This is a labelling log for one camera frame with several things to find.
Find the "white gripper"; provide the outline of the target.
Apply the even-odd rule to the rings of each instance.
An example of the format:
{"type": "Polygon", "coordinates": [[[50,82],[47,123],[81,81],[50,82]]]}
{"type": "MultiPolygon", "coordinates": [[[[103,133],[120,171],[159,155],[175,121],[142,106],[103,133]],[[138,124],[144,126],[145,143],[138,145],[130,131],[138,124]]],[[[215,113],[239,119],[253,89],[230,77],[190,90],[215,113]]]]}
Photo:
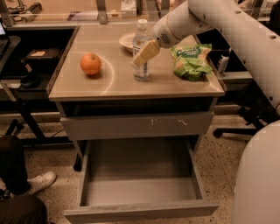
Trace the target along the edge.
{"type": "Polygon", "coordinates": [[[162,48],[171,48],[180,42],[172,32],[169,26],[169,17],[165,15],[160,18],[152,28],[152,38],[144,42],[133,41],[133,56],[132,66],[140,67],[147,61],[158,55],[160,46],[162,48]]]}

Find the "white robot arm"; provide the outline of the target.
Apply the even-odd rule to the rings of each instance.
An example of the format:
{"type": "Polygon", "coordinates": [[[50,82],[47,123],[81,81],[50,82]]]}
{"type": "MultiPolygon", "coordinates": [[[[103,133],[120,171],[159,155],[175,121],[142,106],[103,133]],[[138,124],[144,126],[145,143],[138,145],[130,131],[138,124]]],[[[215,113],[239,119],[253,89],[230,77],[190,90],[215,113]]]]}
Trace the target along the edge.
{"type": "MultiPolygon", "coordinates": [[[[270,105],[280,105],[279,36],[244,12],[235,0],[186,0],[160,18],[152,40],[133,59],[140,67],[161,48],[214,28],[233,48],[270,105]]],[[[280,121],[257,131],[239,163],[231,224],[280,224],[280,121]]]]}

